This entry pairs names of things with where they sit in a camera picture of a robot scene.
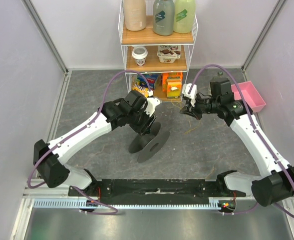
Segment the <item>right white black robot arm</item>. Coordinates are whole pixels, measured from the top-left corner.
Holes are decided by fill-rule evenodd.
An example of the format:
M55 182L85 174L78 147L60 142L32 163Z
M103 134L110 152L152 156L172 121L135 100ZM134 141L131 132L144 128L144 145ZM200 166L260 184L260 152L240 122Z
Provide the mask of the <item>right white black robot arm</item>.
M267 139L251 108L246 108L243 100L234 98L232 86L229 79L214 77L210 81L211 94L208 97L202 97L196 85L184 84L182 88L186 103L181 114L197 120L203 114L216 114L242 140L258 167L258 176L235 170L220 174L221 181L216 184L217 193L227 197L233 191L242 192L253 196L263 207L294 196L290 184L294 182L294 166Z

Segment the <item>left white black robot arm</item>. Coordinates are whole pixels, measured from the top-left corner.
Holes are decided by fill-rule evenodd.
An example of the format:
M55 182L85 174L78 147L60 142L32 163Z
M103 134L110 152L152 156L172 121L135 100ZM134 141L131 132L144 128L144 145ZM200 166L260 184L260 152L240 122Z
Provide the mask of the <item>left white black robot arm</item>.
M97 188L93 176L88 170L68 165L69 159L93 140L118 127L129 125L141 136L150 133L156 107L160 104L157 97L145 97L132 90L125 98L103 103L97 112L63 136L50 142L37 141L33 164L44 184L49 188L66 184L77 187L86 197L94 195Z

